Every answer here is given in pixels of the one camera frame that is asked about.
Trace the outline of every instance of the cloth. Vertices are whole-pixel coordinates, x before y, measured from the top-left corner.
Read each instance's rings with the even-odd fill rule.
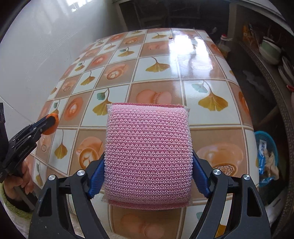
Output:
[[[264,150],[265,156],[265,166],[264,170],[266,171],[268,177],[274,177],[274,180],[279,179],[279,169],[275,164],[275,155],[273,152],[268,155],[267,149]]]
[[[107,106],[108,203],[145,210],[187,206],[193,162],[189,109],[131,103]]]
[[[31,213],[26,213],[12,205],[5,197],[3,184],[0,184],[0,200],[8,216],[25,238],[29,237]]]

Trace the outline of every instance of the white wall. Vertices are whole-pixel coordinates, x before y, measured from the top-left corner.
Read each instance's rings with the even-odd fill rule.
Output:
[[[36,121],[85,46],[121,31],[111,0],[31,0],[0,43],[0,102],[8,138]]]

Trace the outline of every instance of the ginkgo leaf print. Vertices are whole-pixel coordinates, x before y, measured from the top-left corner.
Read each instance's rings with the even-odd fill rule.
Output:
[[[152,37],[152,39],[160,39],[160,38],[164,38],[167,36],[167,35],[160,35],[157,32],[156,32],[156,34],[157,34],[157,36]]]
[[[67,155],[67,148],[63,145],[63,136],[64,136],[64,131],[62,130],[61,144],[58,146],[58,148],[54,152],[55,156],[58,159],[63,159]]]
[[[80,71],[82,70],[85,66],[83,65],[85,61],[81,62],[78,64],[78,67],[75,69],[75,71]]]
[[[99,42],[97,42],[96,46],[100,46],[102,44],[103,44],[103,41],[99,41]]]
[[[50,95],[54,94],[55,91],[57,91],[56,87],[51,91]]]
[[[228,102],[222,97],[215,95],[212,92],[209,84],[208,83],[206,84],[209,87],[210,93],[204,99],[199,100],[198,104],[202,106],[203,108],[209,109],[210,111],[215,111],[215,110],[221,111],[224,108],[228,107]]]
[[[155,64],[148,67],[146,69],[146,71],[149,71],[149,72],[160,72],[160,71],[165,71],[166,69],[170,68],[170,65],[169,64],[163,64],[163,63],[158,63],[158,61],[152,57],[154,60],[155,60]]]
[[[192,84],[192,87],[199,93],[208,93],[207,89],[204,86],[204,82],[202,84]]]
[[[108,91],[108,95],[107,95],[107,98],[106,100],[104,100],[102,103],[100,103],[99,105],[95,106],[93,108],[93,112],[96,114],[96,115],[107,115],[107,104],[111,104],[112,102],[110,102],[108,100],[108,97],[109,97],[109,89],[107,89]],[[102,97],[103,95],[97,95],[97,98],[100,99],[100,98],[103,98]]]
[[[37,166],[37,172],[38,172],[38,174],[36,176],[36,180],[37,180],[38,185],[42,187],[43,186],[43,180],[42,180],[41,175],[40,175],[40,163],[37,163],[36,166]]]
[[[90,71],[90,75],[89,75],[89,77],[88,77],[87,79],[85,79],[85,80],[81,83],[81,85],[87,85],[87,84],[91,83],[93,80],[95,80],[95,76],[91,76],[91,74],[92,74],[92,71]]]
[[[116,45],[112,45],[112,43],[110,43],[110,46],[107,47],[107,48],[105,48],[104,50],[109,50],[109,49],[111,49],[111,48],[113,48],[113,47],[116,47]]]
[[[131,33],[131,35],[133,35],[133,34],[137,34],[137,33],[141,33],[142,31],[133,31],[132,33]]]
[[[51,114],[59,114],[59,111],[58,111],[58,106],[60,104],[60,100],[58,102],[55,102],[53,104],[53,108],[55,109],[53,112],[51,112]]]
[[[127,57],[135,52],[132,52],[129,50],[129,47],[127,47],[126,49],[122,49],[120,50],[120,52],[122,52],[121,54],[118,55],[118,57]]]

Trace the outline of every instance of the blue gripper pad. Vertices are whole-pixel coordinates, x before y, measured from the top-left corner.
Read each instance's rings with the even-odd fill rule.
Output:
[[[209,198],[211,194],[209,190],[209,179],[194,154],[192,175],[199,192],[202,193],[206,198]]]
[[[88,196],[93,198],[96,194],[100,192],[100,189],[104,182],[104,159],[101,160],[95,172],[90,179],[90,189],[88,191]]]

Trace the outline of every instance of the brown tile square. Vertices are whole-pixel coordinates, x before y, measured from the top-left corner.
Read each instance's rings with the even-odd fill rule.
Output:
[[[143,45],[140,57],[169,55],[169,43],[169,41],[145,43]]]
[[[76,66],[76,64],[69,66],[60,79],[62,80],[64,78],[67,78],[69,73],[71,73],[71,71],[74,69],[75,66]]]
[[[119,40],[122,40],[122,39],[124,39],[124,37],[125,37],[127,34],[128,34],[127,32],[123,32],[123,33],[120,33],[120,34],[113,35],[113,36],[108,40],[107,44],[112,43],[112,42],[116,42],[116,41],[119,41]]]
[[[39,139],[36,156],[43,162],[48,163],[49,152],[52,145],[54,134],[41,135]]]
[[[181,220],[181,208],[137,210],[111,206],[110,210],[113,231],[132,239],[176,239],[184,218]]]
[[[60,87],[59,91],[57,92],[55,98],[61,98],[65,96],[71,95],[74,87],[76,86],[76,83],[79,81],[82,74],[72,76],[67,78],[62,86]]]
[[[242,129],[190,129],[193,149],[199,158],[207,160],[215,168],[231,165],[235,173],[231,176],[241,177],[248,173],[246,150]],[[203,200],[196,185],[192,182],[192,200]]]
[[[154,33],[154,32],[160,32],[160,31],[170,31],[170,28],[152,28],[148,29],[147,33]]]
[[[107,63],[109,62],[109,60],[112,57],[113,53],[114,53],[114,51],[107,52],[105,54],[96,56],[91,61],[91,63],[89,64],[89,66],[87,67],[86,71],[90,71],[90,70],[93,70],[95,68],[98,68],[98,67],[107,65]]]
[[[229,83],[233,94],[235,96],[235,99],[238,103],[238,108],[239,111],[241,113],[241,119],[243,121],[243,124],[251,126],[252,127],[252,121],[251,121],[251,117],[250,117],[250,112],[246,103],[246,100],[244,98],[244,95],[240,89],[239,86],[235,85],[234,83]]]
[[[86,54],[82,57],[82,59],[80,61],[85,61],[87,59],[95,57],[97,55],[97,53],[100,51],[100,49],[101,49],[101,47],[97,47],[93,50],[87,51]]]
[[[74,147],[69,174],[85,169],[89,161],[98,160],[104,152],[105,130],[79,130]]]
[[[57,172],[56,170],[47,167],[46,178],[48,178],[51,174],[55,174],[58,178],[65,177],[65,176],[61,175],[59,172]]]
[[[194,31],[194,30],[182,30],[182,31],[179,31],[179,30],[176,30],[176,31],[172,31],[172,34],[173,34],[173,37],[175,36],[188,36],[189,39],[193,40],[195,37],[200,37],[199,34]]]
[[[59,126],[79,126],[91,93],[86,92],[69,98],[59,118]]]
[[[82,53],[89,51],[96,43],[92,43],[90,46],[88,46],[85,50],[82,51]]]
[[[145,38],[145,34],[144,35],[132,36],[132,37],[125,38],[121,42],[121,44],[119,45],[118,48],[125,48],[125,47],[130,47],[130,46],[142,44],[143,41],[144,41],[144,38]]]
[[[183,104],[180,81],[156,81],[132,84],[128,102]]]
[[[38,120],[42,119],[43,117],[45,117],[48,114],[48,111],[50,109],[51,104],[52,104],[52,100],[49,100],[44,104],[44,106],[41,110],[41,113],[38,117]]]
[[[33,169],[34,169],[34,163],[35,163],[35,157],[33,155],[28,155],[25,159],[26,163],[28,164],[28,168],[30,170],[30,175],[33,175]]]
[[[136,61],[133,59],[106,66],[95,88],[130,82]]]
[[[221,78],[225,79],[215,58],[208,54],[179,55],[181,78]]]
[[[208,46],[212,54],[223,58],[223,54],[220,52],[218,47],[213,42],[209,42],[209,41],[204,41],[204,42]]]

